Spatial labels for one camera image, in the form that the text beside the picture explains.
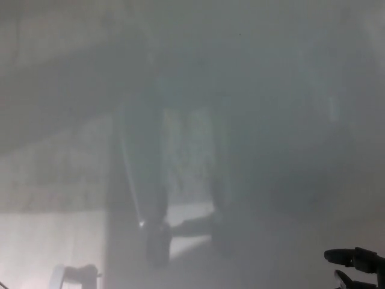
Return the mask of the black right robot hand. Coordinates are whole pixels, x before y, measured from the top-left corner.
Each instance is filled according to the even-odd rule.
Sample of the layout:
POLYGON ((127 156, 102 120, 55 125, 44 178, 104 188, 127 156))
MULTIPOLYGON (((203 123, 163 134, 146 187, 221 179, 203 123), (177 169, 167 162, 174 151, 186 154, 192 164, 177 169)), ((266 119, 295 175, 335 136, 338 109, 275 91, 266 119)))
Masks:
POLYGON ((377 276, 377 285, 375 285, 353 281, 343 271, 335 270, 334 277, 339 284, 338 288, 384 288, 384 257, 379 256, 376 252, 361 247, 330 249, 324 252, 324 258, 330 263, 353 267, 360 272, 377 276))

